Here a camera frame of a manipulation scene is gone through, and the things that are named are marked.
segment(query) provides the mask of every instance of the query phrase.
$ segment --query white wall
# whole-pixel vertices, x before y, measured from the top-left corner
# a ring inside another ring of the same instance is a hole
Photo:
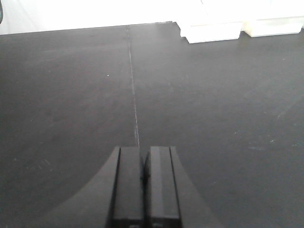
[[[171,20],[172,0],[1,0],[0,35]]]

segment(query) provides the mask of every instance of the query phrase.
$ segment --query black table surface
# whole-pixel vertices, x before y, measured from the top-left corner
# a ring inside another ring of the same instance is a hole
[[[179,32],[0,36],[0,228],[42,216],[138,141],[143,156],[175,145],[225,227],[303,227],[304,32],[191,45]]]

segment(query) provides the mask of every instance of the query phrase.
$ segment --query white block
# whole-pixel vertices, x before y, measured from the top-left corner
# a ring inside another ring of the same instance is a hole
[[[181,29],[189,43],[200,43],[218,40],[238,39],[242,22],[207,24],[201,26],[190,26]]]
[[[232,9],[224,14],[200,0],[188,1],[181,8],[181,15],[177,20],[180,36],[189,43],[238,39],[243,26],[242,19]]]
[[[271,18],[246,21],[244,31],[251,37],[293,34],[301,31],[304,17]]]

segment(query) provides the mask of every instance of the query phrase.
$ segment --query black tabletop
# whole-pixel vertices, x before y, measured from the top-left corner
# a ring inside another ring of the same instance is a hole
[[[0,36],[0,227],[44,215],[138,142],[143,156],[175,145],[225,227],[302,227],[303,31],[192,45],[179,32]]]

